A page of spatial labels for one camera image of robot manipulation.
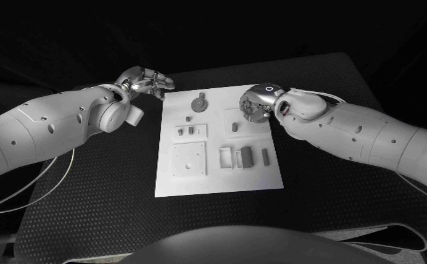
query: cable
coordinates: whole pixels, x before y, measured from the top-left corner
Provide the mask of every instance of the cable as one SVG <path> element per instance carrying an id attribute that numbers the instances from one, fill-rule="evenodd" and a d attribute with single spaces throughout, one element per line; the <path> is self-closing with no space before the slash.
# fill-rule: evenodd
<path id="1" fill-rule="evenodd" d="M 398 173 L 398 171 L 395 171 L 395 173 L 398 174 L 398 176 L 402 178 L 402 180 L 427 196 L 427 192 L 418 187 L 414 185 L 414 183 L 411 183 L 408 181 L 408 179 Z"/>
<path id="2" fill-rule="evenodd" d="M 49 170 L 50 166 L 53 165 L 56 159 L 58 159 L 58 157 L 55 157 L 55 159 L 52 160 L 52 162 L 48 165 L 46 169 L 38 175 L 38 177 L 33 179 L 33 181 L 16 193 L 13 193 L 7 198 L 4 198 L 4 200 L 0 200 L 0 204 L 3 204 L 12 197 L 14 197 L 40 179 L 40 177 L 45 175 L 46 171 Z"/>
<path id="3" fill-rule="evenodd" d="M 319 94 L 322 96 L 327 96 L 327 97 L 336 99 L 339 102 L 346 102 L 340 97 L 338 97 L 338 96 L 335 96 L 333 94 L 329 94 L 329 93 L 320 93 L 317 91 L 309 91 L 309 90 L 303 90 L 303 89 L 297 89 L 297 88 L 291 88 L 291 91 L 293 91 L 293 93 L 303 92 L 303 93 Z"/>
<path id="4" fill-rule="evenodd" d="M 56 184 L 56 186 L 52 188 L 52 190 L 38 199 L 38 200 L 35 200 L 32 203 L 29 203 L 29 204 L 26 204 L 25 206 L 22 206 L 22 207 L 17 207 L 17 208 L 13 208 L 13 209 L 10 209 L 10 210 L 0 210 L 0 213 L 9 213 L 9 212 L 13 212 L 13 211 L 16 211 L 16 210 L 20 210 L 22 208 L 25 208 L 25 207 L 29 207 L 32 204 L 35 204 L 36 202 L 39 202 L 52 192 L 53 192 L 53 190 L 56 189 L 56 187 L 59 186 L 59 184 L 62 183 L 62 181 L 63 181 L 63 179 L 65 179 L 65 177 L 66 177 L 66 174 L 68 174 L 68 172 L 69 172 L 69 169 L 71 169 L 71 166 L 72 166 L 72 164 L 74 164 L 74 154 L 72 154 L 72 156 L 71 156 L 71 161 L 69 161 L 69 166 L 68 166 L 68 169 L 66 169 L 66 172 L 65 172 L 65 174 L 63 174 L 63 177 L 62 177 L 62 179 L 61 179 L 61 181 L 58 182 L 58 184 Z"/>

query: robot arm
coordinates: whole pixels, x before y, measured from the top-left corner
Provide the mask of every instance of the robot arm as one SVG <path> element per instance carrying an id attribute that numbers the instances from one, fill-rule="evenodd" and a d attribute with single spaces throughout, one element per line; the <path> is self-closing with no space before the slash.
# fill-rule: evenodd
<path id="1" fill-rule="evenodd" d="M 336 157 L 387 168 L 427 184 L 427 130 L 366 107 L 327 103 L 312 92 L 255 85 L 239 100 L 248 121 L 277 117 L 289 135 Z"/>
<path id="2" fill-rule="evenodd" d="M 0 115 L 0 174 L 62 155 L 124 122 L 136 126 L 143 111 L 131 99 L 147 93 L 163 100 L 162 88 L 175 88 L 172 79 L 134 67 L 114 84 L 40 97 L 13 108 Z"/>

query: black background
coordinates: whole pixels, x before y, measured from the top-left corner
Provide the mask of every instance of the black background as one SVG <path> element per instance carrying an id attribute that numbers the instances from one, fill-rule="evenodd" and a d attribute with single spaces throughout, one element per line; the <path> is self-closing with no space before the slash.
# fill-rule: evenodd
<path id="1" fill-rule="evenodd" d="M 0 112 L 134 65 L 176 73 L 342 51 L 385 112 L 426 127 L 426 20 L 426 0 L 1 0 Z"/>

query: textured mat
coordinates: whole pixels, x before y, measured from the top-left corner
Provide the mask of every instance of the textured mat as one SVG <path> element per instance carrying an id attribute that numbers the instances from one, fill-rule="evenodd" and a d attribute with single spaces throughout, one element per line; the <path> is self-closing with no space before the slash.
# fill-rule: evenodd
<path id="1" fill-rule="evenodd" d="M 343 53 L 170 75 L 176 91 L 274 82 L 340 96 L 381 110 Z M 141 95 L 146 115 L 75 150 L 68 178 L 29 207 L 14 246 L 29 263 L 131 253 L 159 239 L 216 225 L 264 225 L 320 232 L 404 223 L 427 234 L 427 198 L 394 172 L 340 160 L 291 138 L 270 120 L 284 189 L 154 198 L 162 101 Z M 38 182 L 53 187 L 71 153 Z"/>

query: white platform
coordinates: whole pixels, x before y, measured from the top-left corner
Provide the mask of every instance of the white platform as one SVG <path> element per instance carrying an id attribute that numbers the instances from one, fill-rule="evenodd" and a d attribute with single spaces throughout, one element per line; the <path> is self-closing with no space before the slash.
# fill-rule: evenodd
<path id="1" fill-rule="evenodd" d="M 283 188 L 270 123 L 250 123 L 238 107 L 241 95 L 251 87 L 166 93 L 156 197 Z M 199 93 L 205 93 L 208 101 L 208 109 L 202 113 L 192 110 L 192 101 Z M 231 130 L 234 122 L 238 124 L 237 132 Z M 189 127 L 193 127 L 193 134 L 189 134 Z M 245 146 L 252 149 L 254 166 L 237 168 L 235 151 Z M 221 167 L 219 162 L 219 148 L 228 147 L 231 168 Z M 264 165 L 263 149 L 268 151 L 268 166 Z M 226 151 L 222 150 L 222 162 L 229 157 Z"/>

